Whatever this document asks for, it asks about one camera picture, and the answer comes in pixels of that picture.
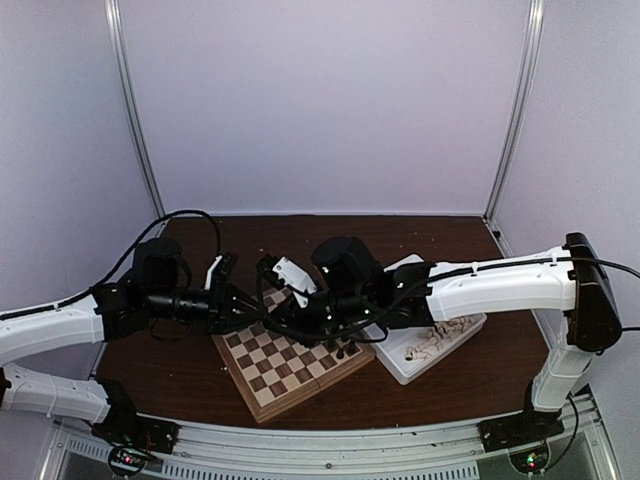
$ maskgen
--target chessboard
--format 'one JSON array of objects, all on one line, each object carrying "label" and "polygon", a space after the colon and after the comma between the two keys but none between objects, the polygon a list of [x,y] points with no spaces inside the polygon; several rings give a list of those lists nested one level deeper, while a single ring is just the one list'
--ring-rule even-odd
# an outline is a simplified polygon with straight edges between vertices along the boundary
[{"label": "chessboard", "polygon": [[[272,310],[287,293],[267,293]],[[262,423],[316,395],[375,358],[366,344],[333,342],[306,348],[255,324],[212,336],[220,356],[256,422]]]}]

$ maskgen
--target wooden table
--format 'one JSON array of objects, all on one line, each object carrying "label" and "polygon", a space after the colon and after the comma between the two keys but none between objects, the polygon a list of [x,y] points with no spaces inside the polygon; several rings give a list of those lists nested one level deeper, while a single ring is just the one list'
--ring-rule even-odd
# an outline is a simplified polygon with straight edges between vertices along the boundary
[{"label": "wooden table", "polygon": [[[240,254],[234,283],[255,288],[255,264],[271,253],[312,271],[313,248],[331,236],[362,238],[382,264],[410,253],[426,260],[488,260],[500,256],[479,218],[467,217],[233,217],[222,218],[223,251]],[[202,282],[215,236],[201,219],[174,219],[164,236],[184,247]],[[184,327],[164,322],[161,334]],[[376,360],[312,399],[258,426],[210,337],[196,331],[179,343],[139,332],[110,344],[98,378],[120,381],[140,412],[237,427],[366,429],[424,425],[522,408],[524,390],[547,348],[530,312],[492,314],[475,337],[408,386]]]}]

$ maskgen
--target white wall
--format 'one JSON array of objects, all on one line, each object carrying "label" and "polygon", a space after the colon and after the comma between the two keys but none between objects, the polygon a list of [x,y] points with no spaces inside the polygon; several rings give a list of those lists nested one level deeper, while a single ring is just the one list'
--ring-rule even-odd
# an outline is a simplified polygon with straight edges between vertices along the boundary
[{"label": "white wall", "polygon": [[[152,219],[101,0],[0,0],[0,311],[98,280]],[[85,377],[96,353],[21,362]],[[33,479],[49,421],[0,412],[0,477]]]},{"label": "white wall", "polygon": [[[640,268],[640,3],[546,3],[533,91],[497,220],[516,254],[583,231],[598,255]],[[640,282],[611,272],[626,325]],[[549,330],[559,319],[547,316]],[[589,380],[624,478],[640,478],[640,335],[625,334]]]},{"label": "white wall", "polygon": [[527,0],[121,7],[168,210],[484,211]]}]

